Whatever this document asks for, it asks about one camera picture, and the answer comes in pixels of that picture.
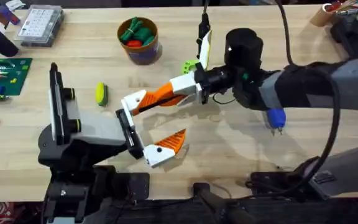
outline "yellow object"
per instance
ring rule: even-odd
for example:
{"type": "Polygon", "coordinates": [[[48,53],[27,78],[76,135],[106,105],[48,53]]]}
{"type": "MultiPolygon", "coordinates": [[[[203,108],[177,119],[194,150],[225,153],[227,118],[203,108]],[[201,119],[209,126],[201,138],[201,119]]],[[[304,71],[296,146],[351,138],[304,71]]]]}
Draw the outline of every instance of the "yellow object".
{"type": "Polygon", "coordinates": [[[80,120],[77,119],[76,122],[77,122],[77,131],[80,132],[81,131],[81,129],[80,129],[80,120]]]}
{"type": "Polygon", "coordinates": [[[203,42],[201,44],[200,50],[200,63],[203,66],[204,70],[208,67],[209,61],[209,52],[211,50],[211,40],[212,40],[212,30],[203,37],[203,42]]]}
{"type": "Polygon", "coordinates": [[[95,100],[99,106],[107,105],[107,102],[108,102],[107,89],[108,89],[107,86],[102,82],[99,82],[98,85],[96,86],[96,91],[95,91],[94,96],[95,96],[95,100]]]}

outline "green circuit board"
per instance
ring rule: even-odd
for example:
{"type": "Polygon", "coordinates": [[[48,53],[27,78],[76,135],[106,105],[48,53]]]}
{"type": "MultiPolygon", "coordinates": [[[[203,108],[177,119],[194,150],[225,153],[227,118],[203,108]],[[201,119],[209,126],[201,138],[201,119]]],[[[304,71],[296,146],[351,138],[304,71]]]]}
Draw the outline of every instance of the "green circuit board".
{"type": "Polygon", "coordinates": [[[32,58],[0,58],[0,71],[6,78],[0,78],[5,87],[4,95],[18,96],[29,72],[32,58]]]}

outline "wooden table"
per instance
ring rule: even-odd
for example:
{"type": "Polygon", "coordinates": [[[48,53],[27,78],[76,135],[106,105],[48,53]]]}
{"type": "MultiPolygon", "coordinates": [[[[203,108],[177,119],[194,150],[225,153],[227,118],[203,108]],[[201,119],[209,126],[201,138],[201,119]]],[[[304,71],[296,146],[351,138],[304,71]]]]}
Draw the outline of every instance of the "wooden table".
{"type": "MultiPolygon", "coordinates": [[[[308,24],[318,6],[286,7],[291,34],[292,56],[296,63],[344,59],[323,28],[308,24]]],[[[79,107],[114,116],[120,99],[135,91],[155,90],[180,74],[185,60],[197,54],[196,37],[200,7],[138,9],[66,9],[66,21],[52,48],[22,49],[17,57],[33,62],[20,96],[0,103],[0,201],[42,200],[50,178],[47,167],[38,163],[38,136],[48,125],[47,91],[50,64],[56,62],[65,86],[75,88],[79,107]],[[134,65],[117,38],[119,24],[133,16],[152,19],[163,46],[161,58],[153,65],[134,65]],[[106,108],[94,101],[97,82],[109,86],[106,108]]],[[[210,68],[224,63],[225,35],[237,27],[249,27],[264,41],[264,69],[287,64],[280,12],[276,6],[211,7],[213,29],[210,68]]],[[[25,11],[16,13],[25,16],[25,11]]],[[[17,26],[10,25],[11,38],[17,26]]],[[[231,94],[218,97],[230,100],[231,94]]],[[[149,172],[150,198],[187,198],[193,182],[209,182],[223,197],[241,197],[253,171],[275,170],[275,166],[296,167],[321,153],[331,125],[331,110],[287,109],[283,135],[272,136],[263,115],[237,103],[178,108],[154,108],[135,117],[145,144],[187,128],[185,146],[178,158],[151,169],[123,152],[102,164],[121,172],[149,172]]],[[[333,153],[358,146],[358,111],[342,112],[341,126],[333,153]]]]}

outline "black cable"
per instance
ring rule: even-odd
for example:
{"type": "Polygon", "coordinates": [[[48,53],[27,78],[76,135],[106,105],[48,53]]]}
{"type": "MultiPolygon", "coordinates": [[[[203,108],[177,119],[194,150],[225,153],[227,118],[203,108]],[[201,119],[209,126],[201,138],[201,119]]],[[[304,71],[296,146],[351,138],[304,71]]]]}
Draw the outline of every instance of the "black cable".
{"type": "Polygon", "coordinates": [[[288,63],[290,65],[295,65],[293,63],[293,60],[292,60],[292,57],[291,57],[290,31],[288,29],[287,16],[285,15],[285,10],[284,10],[284,7],[283,7],[283,3],[281,2],[281,0],[275,0],[275,2],[277,3],[278,8],[280,9],[281,17],[283,18],[284,33],[285,33],[285,48],[286,48],[286,52],[287,52],[287,60],[288,60],[288,63]]]}
{"type": "MultiPolygon", "coordinates": [[[[145,208],[123,208],[124,211],[140,211],[140,210],[154,210],[154,209],[161,209],[161,208],[164,208],[164,207],[167,207],[167,206],[171,206],[171,205],[178,205],[178,204],[181,204],[181,203],[187,203],[187,202],[190,202],[190,201],[193,201],[193,197],[189,198],[189,199],[185,199],[185,200],[180,200],[180,201],[177,201],[177,202],[172,202],[172,203],[166,203],[164,205],[159,205],[159,206],[153,206],[153,207],[145,207],[145,208]]],[[[111,205],[112,207],[116,208],[116,209],[121,209],[115,205],[111,205]]]]}
{"type": "Polygon", "coordinates": [[[42,207],[41,207],[41,217],[40,217],[40,222],[41,222],[41,224],[45,224],[44,223],[44,211],[45,211],[45,209],[47,208],[47,200],[48,200],[48,197],[47,197],[47,193],[45,193],[45,195],[44,195],[44,200],[42,201],[42,207]]]}
{"type": "Polygon", "coordinates": [[[209,0],[205,0],[203,13],[206,13],[206,8],[208,7],[208,5],[209,5],[209,0]]]}
{"type": "Polygon", "coordinates": [[[114,221],[114,224],[117,224],[118,220],[121,218],[126,203],[127,203],[127,201],[125,201],[125,203],[122,204],[122,207],[121,207],[121,209],[119,210],[119,212],[118,212],[118,214],[117,214],[117,216],[116,216],[116,219],[115,219],[115,221],[114,221]]]}
{"type": "Polygon", "coordinates": [[[234,100],[236,100],[236,99],[234,98],[234,99],[231,100],[231,101],[220,102],[220,101],[218,101],[218,100],[215,98],[215,97],[216,97],[216,94],[218,94],[218,93],[215,93],[215,94],[212,96],[212,100],[213,100],[215,103],[219,104],[219,105],[226,105],[226,104],[229,104],[229,103],[233,102],[234,100]]]}
{"type": "MultiPolygon", "coordinates": [[[[289,37],[289,33],[288,33],[288,23],[287,23],[287,17],[285,15],[285,11],[284,8],[282,6],[282,3],[280,2],[280,0],[276,0],[276,3],[278,5],[278,7],[280,8],[280,12],[282,14],[283,17],[283,23],[284,23],[284,29],[285,29],[285,40],[286,40],[286,45],[287,45],[287,59],[288,59],[288,63],[291,65],[294,65],[292,58],[291,58],[291,52],[290,52],[290,37],[289,37]]],[[[268,193],[268,194],[259,194],[259,195],[250,195],[250,196],[246,196],[246,197],[242,197],[239,198],[239,200],[244,200],[244,199],[250,199],[250,198],[261,198],[261,197],[278,197],[278,196],[286,196],[291,194],[292,192],[298,190],[299,188],[303,187],[304,185],[306,185],[312,178],[313,176],[319,171],[319,169],[321,168],[321,166],[325,163],[326,159],[328,158],[333,146],[334,146],[334,142],[336,139],[336,134],[338,131],[338,127],[339,127],[339,120],[341,118],[341,99],[340,99],[340,95],[339,95],[339,88],[336,84],[336,82],[332,79],[332,77],[330,77],[328,74],[323,73],[320,70],[317,69],[313,69],[311,72],[313,75],[317,75],[323,79],[325,79],[326,81],[328,81],[331,84],[331,88],[333,91],[333,122],[331,124],[331,130],[329,132],[329,136],[328,136],[328,140],[327,143],[324,147],[323,153],[321,154],[320,158],[317,160],[316,164],[313,166],[313,168],[309,171],[308,175],[306,175],[306,177],[304,177],[301,181],[299,181],[299,183],[297,183],[295,186],[286,189],[286,190],[282,190],[279,192],[275,192],[275,193],[268,193]]],[[[268,184],[265,184],[263,187],[269,187],[270,190],[274,190],[273,186],[270,186],[268,184]]]]}

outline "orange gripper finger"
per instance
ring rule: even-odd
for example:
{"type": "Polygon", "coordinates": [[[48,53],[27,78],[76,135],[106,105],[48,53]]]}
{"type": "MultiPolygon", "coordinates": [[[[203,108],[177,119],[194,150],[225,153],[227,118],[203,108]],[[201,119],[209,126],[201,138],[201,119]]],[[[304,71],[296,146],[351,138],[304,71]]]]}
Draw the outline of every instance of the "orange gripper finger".
{"type": "MultiPolygon", "coordinates": [[[[175,94],[173,94],[173,88],[172,84],[169,82],[159,88],[155,92],[147,92],[146,95],[143,97],[142,101],[139,103],[136,109],[132,111],[132,115],[139,114],[139,108],[143,108],[145,106],[151,105],[152,103],[155,103],[157,101],[173,97],[175,94]]],[[[179,103],[182,99],[184,99],[186,95],[180,95],[166,103],[161,104],[160,106],[173,106],[179,103]]]]}
{"type": "Polygon", "coordinates": [[[186,129],[183,129],[159,142],[156,142],[155,145],[173,149],[176,154],[185,142],[185,134],[186,129]]]}

